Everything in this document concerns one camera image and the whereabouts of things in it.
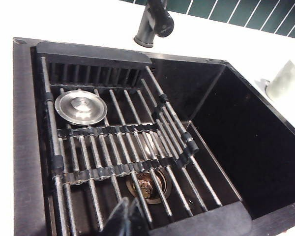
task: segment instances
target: green backsplash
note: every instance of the green backsplash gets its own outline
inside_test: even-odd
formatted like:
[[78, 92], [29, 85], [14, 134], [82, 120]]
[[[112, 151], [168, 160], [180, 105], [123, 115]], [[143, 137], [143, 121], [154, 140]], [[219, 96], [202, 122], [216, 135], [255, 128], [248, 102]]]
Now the green backsplash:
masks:
[[[189, 5], [188, 15], [201, 18], [208, 18], [216, 0], [168, 0], [167, 10], [186, 14]], [[238, 26], [244, 26], [249, 16], [255, 9], [259, 0], [239, 0], [237, 9], [231, 17], [229, 23]], [[270, 12], [279, 0], [260, 0], [255, 13], [251, 17], [246, 27], [259, 30], [264, 24]], [[145, 5], [147, 0], [136, 0], [136, 4]], [[216, 6], [211, 14], [210, 19], [220, 22], [227, 22], [235, 8], [238, 0], [217, 0]], [[274, 33], [283, 19], [286, 17], [295, 0], [280, 0], [279, 4], [273, 11], [271, 17], [264, 25], [262, 31]], [[276, 34], [287, 35], [295, 25], [295, 6], [290, 11]], [[289, 37], [295, 38], [295, 27], [291, 31]]]

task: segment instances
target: black faucet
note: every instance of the black faucet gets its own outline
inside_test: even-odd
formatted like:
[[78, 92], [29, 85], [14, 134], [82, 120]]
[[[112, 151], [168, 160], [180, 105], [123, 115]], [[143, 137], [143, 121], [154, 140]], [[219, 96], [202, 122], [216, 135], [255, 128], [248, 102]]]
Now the black faucet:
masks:
[[165, 10], [167, 0], [147, 0], [142, 20], [134, 41], [147, 48], [153, 47], [155, 35], [167, 37], [174, 29], [174, 21]]

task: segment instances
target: faucet base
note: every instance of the faucet base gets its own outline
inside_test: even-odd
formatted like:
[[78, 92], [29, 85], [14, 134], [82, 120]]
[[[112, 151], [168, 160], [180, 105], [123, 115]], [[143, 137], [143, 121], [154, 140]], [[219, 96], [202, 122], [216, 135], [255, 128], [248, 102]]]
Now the faucet base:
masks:
[[153, 47], [153, 43], [144, 43], [142, 42], [138, 37], [137, 35], [133, 38], [134, 41], [139, 44], [140, 46], [143, 46], [143, 47], [146, 47], [146, 48], [152, 48]]

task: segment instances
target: white countertop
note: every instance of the white countertop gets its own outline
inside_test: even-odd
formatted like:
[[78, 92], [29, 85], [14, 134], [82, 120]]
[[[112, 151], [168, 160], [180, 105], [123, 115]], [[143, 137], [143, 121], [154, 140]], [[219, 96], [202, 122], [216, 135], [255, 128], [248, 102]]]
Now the white countertop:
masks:
[[[6, 134], [0, 170], [7, 173], [0, 182], [0, 235], [13, 234], [12, 37], [224, 59], [264, 96], [258, 82], [271, 81], [295, 58], [293, 38], [174, 12], [173, 33], [143, 48], [133, 41], [143, 9], [119, 0], [0, 1], [0, 134]], [[295, 112], [281, 113], [295, 126]]]

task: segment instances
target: sink drain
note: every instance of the sink drain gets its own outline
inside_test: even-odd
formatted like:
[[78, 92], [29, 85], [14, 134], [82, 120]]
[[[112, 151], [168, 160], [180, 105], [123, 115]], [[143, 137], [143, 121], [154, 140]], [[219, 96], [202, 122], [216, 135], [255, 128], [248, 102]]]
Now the sink drain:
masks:
[[[155, 173], [157, 176], [157, 181], [159, 182], [165, 197], [168, 198], [172, 190], [171, 179], [169, 178], [168, 174], [163, 170], [157, 170], [155, 171]], [[148, 204], [161, 203], [161, 199], [159, 197], [155, 183], [153, 182], [150, 173], [149, 172], [139, 173], [137, 174], [137, 178], [139, 181], [141, 192], [143, 194], [143, 197], [147, 200], [147, 203]], [[136, 197], [137, 194], [136, 194], [135, 186], [134, 186], [132, 178], [130, 178], [129, 176], [127, 177], [126, 185], [130, 193]]]

